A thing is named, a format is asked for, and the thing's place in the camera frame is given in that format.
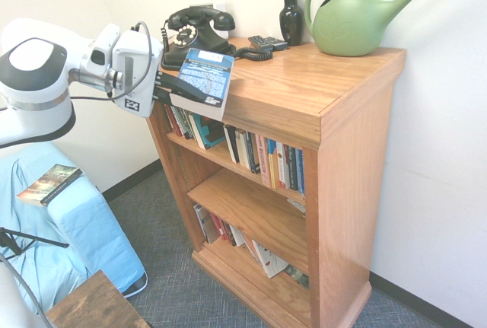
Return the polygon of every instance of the light blue cloth cover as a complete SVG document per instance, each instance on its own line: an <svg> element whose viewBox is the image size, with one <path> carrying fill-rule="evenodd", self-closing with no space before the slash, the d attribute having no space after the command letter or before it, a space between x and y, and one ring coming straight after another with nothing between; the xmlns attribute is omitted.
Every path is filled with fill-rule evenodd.
<svg viewBox="0 0 487 328"><path fill-rule="evenodd" d="M100 191L82 174L47 207L23 204L16 195L54 164L74 166L52 143L35 143L0 159L0 227L68 243L62 248L36 242L10 260L49 310L98 270L124 292L144 267ZM15 238L23 248L30 240ZM5 256L13 253L4 247ZM21 292L37 312L23 288Z"/></svg>

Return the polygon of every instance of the gray carpet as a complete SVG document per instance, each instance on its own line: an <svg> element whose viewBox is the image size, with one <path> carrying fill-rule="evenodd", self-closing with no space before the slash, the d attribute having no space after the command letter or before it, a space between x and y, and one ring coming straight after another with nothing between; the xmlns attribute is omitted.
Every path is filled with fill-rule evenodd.
<svg viewBox="0 0 487 328"><path fill-rule="evenodd" d="M192 247L163 171L110 203L147 271L147 288L129 298L154 328L266 328L192 260ZM435 328L379 291L354 328Z"/></svg>

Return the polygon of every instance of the wooden bookshelf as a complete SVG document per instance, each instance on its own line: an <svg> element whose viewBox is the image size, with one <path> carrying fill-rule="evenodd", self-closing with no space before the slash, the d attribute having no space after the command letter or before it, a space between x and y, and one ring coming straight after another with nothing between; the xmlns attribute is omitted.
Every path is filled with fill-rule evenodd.
<svg viewBox="0 0 487 328"><path fill-rule="evenodd" d="M149 128L204 270L270 326L350 328L371 293L390 104L406 53L336 57L307 43L274 54L235 62L223 121L302 149L305 200L262 185L231 161L226 142L203 150L176 136L159 103ZM305 203L306 218L287 198ZM207 244L195 202L307 273L310 290L284 273L267 278L244 247Z"/></svg>

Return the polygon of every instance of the logo sticker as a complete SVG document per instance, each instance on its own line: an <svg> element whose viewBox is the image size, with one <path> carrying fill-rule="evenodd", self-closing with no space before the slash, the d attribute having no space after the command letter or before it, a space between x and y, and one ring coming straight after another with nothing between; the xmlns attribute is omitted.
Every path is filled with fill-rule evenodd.
<svg viewBox="0 0 487 328"><path fill-rule="evenodd" d="M137 112L140 111L140 103L129 100L128 98L125 99L125 107Z"/></svg>

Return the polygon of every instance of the bookshelf top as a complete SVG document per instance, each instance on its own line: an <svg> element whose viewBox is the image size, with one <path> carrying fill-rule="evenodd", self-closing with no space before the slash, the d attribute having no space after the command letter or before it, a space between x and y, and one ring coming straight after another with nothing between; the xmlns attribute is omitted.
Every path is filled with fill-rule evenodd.
<svg viewBox="0 0 487 328"><path fill-rule="evenodd" d="M246 38L231 38L237 48ZM224 123L294 146L318 149L326 120L348 118L403 70L404 49L362 57L321 53L314 43L274 52L264 62L235 61Z"/></svg>

